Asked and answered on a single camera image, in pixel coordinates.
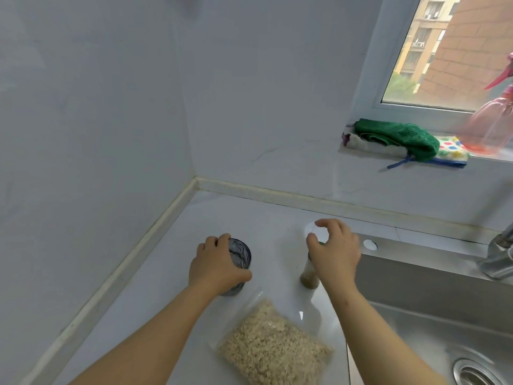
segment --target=person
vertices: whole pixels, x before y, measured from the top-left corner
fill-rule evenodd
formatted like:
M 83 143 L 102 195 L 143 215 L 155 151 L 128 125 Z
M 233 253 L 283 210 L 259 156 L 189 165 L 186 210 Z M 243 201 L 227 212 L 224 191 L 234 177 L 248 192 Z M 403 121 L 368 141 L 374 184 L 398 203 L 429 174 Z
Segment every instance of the person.
M 322 246 L 310 233 L 306 244 L 365 385 L 447 384 L 358 292 L 358 236 L 337 219 L 320 219 L 316 225 L 328 229 L 329 240 Z M 201 243 L 190 265 L 189 285 L 70 385 L 166 384 L 192 328 L 208 304 L 234 285 L 251 279 L 249 270 L 232 263 L 229 238 L 225 233 Z

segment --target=faucet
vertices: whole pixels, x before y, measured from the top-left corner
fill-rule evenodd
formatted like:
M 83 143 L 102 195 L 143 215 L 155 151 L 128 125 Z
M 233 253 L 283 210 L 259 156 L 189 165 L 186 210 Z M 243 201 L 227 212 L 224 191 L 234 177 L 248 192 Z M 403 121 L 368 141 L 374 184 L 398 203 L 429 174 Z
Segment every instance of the faucet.
M 513 223 L 491 240 L 487 258 L 477 265 L 481 272 L 496 280 L 513 276 Z

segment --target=brick wall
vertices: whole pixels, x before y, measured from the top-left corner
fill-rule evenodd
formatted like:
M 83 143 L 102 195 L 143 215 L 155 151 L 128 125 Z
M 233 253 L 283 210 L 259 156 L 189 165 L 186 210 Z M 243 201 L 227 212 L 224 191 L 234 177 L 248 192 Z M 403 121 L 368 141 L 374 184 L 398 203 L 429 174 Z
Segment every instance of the brick wall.
M 461 0 L 415 101 L 475 110 L 513 52 L 513 0 Z

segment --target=drain strainer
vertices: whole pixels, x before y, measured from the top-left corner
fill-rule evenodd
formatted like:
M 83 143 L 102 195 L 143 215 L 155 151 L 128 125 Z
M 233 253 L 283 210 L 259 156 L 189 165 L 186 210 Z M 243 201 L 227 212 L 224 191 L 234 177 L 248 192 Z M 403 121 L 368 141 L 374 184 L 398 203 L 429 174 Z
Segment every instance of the drain strainer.
M 490 370 L 470 359 L 456 361 L 452 372 L 458 385 L 503 385 Z

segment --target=green towel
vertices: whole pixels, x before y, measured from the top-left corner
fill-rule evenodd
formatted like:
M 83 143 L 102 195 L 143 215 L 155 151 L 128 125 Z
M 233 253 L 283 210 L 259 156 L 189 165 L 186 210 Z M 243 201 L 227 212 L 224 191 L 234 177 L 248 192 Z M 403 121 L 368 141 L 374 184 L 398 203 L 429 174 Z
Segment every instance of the green towel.
M 369 142 L 406 147 L 420 162 L 433 158 L 440 148 L 437 138 L 411 123 L 360 119 L 355 122 L 355 133 Z

